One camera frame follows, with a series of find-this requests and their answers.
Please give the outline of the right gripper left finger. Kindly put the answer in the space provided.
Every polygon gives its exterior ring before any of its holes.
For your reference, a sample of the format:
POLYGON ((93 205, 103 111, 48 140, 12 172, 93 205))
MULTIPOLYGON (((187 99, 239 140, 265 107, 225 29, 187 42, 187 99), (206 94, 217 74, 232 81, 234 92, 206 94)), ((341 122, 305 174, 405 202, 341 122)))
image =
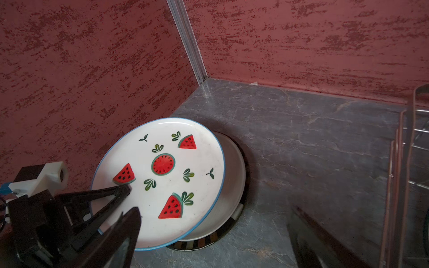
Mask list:
POLYGON ((129 268, 141 228, 137 207, 120 215, 118 221, 82 253, 66 262, 65 268, 129 268))

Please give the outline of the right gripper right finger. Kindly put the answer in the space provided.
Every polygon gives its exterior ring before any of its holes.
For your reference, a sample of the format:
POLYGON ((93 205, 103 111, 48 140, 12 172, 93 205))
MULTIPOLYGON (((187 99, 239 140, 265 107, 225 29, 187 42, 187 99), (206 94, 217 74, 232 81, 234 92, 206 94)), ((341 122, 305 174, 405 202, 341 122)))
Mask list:
POLYGON ((299 268, 367 268, 369 265, 297 206, 287 224, 299 268))

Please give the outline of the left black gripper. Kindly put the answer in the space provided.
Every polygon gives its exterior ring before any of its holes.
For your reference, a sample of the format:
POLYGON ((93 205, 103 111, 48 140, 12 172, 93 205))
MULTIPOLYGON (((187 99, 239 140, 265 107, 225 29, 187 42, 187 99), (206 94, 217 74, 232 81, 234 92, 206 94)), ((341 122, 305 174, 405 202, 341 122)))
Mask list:
POLYGON ((61 260, 60 247, 71 232, 75 235, 86 230, 94 233, 130 193, 128 185, 117 185, 60 194, 56 198, 45 190, 31 197, 24 195, 10 201, 7 206, 18 259, 25 265, 58 264, 61 260), (106 197, 113 199, 85 221, 83 217, 91 202, 106 197))

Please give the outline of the white watermelon pattern plate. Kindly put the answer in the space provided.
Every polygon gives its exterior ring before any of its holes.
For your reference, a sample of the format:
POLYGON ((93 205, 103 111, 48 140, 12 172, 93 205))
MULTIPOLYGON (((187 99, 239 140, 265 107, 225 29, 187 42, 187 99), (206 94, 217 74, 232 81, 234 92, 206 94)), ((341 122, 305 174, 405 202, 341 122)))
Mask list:
POLYGON ((136 207, 141 217, 136 249, 169 246, 206 219, 220 197, 225 172, 222 146, 206 126, 185 118, 139 126, 108 150, 93 176, 93 190, 120 184, 131 189, 98 230, 106 232, 136 207))

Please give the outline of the dark striped rim cream plate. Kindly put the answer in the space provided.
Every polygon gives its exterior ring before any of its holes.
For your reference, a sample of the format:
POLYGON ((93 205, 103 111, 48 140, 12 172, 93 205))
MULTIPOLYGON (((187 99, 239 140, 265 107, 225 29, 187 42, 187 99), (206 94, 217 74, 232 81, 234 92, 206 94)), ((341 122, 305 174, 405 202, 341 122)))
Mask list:
POLYGON ((228 220, 227 223, 225 224, 225 226, 221 227, 218 231, 215 231, 213 234, 208 235, 202 239, 197 239, 195 241, 182 242, 181 240, 179 240, 176 243, 169 245, 167 248, 169 248, 171 250, 175 250, 175 251, 195 251, 195 250, 204 249, 204 248, 218 242, 220 239, 222 239, 223 236, 225 236, 233 228, 235 223, 238 221, 239 217, 242 214, 242 211, 244 210, 246 198, 248 196, 249 185, 250 185, 250 170, 249 170, 247 158, 246 158, 242 148, 239 146, 238 143, 236 143, 236 144, 238 145, 240 151, 243 154, 243 157, 245 160, 245 168, 246 168, 245 189, 244 189, 242 198, 240 200, 240 205, 242 205, 242 208, 240 208, 240 207, 237 208, 237 210, 235 211, 235 215, 232 217, 232 219, 228 220))

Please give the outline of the white ribbed plate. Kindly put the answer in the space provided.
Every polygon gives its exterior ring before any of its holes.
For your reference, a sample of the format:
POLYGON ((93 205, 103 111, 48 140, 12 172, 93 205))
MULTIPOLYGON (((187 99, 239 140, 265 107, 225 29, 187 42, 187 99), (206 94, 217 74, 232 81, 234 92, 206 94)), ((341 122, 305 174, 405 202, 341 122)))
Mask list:
POLYGON ((202 239, 221 227, 235 215, 237 208, 242 208, 242 198, 246 183, 245 160, 238 145, 228 136, 214 133, 219 140, 226 160, 226 174, 223 188, 214 208, 204 221, 193 230, 182 242, 202 239))

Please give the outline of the left aluminium corner post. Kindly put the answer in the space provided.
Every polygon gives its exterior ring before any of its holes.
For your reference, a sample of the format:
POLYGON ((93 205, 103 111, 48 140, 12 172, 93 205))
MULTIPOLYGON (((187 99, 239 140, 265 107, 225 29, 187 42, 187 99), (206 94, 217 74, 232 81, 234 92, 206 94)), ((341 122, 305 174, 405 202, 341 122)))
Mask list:
POLYGON ((191 21, 183 0, 167 0, 173 20, 181 37, 184 49, 200 86, 207 78, 207 70, 197 44, 191 21))

